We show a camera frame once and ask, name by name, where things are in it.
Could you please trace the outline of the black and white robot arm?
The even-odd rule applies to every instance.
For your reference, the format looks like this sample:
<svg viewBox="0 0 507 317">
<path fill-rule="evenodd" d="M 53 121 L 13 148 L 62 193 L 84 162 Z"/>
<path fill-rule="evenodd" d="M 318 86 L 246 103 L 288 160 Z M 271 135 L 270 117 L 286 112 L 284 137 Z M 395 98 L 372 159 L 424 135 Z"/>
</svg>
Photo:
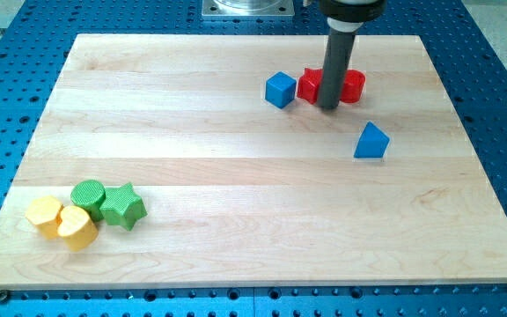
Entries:
<svg viewBox="0 0 507 317">
<path fill-rule="evenodd" d="M 319 0 L 319 10 L 335 31 L 353 33 L 363 23 L 380 17 L 386 0 Z"/>
</svg>

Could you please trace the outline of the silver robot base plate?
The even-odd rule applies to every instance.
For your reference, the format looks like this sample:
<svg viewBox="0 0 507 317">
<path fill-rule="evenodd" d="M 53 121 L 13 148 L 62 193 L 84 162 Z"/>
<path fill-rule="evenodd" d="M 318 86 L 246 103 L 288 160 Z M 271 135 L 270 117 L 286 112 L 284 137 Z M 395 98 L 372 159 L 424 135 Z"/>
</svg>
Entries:
<svg viewBox="0 0 507 317">
<path fill-rule="evenodd" d="M 292 17 L 292 0 L 202 0 L 202 15 L 208 18 Z"/>
</svg>

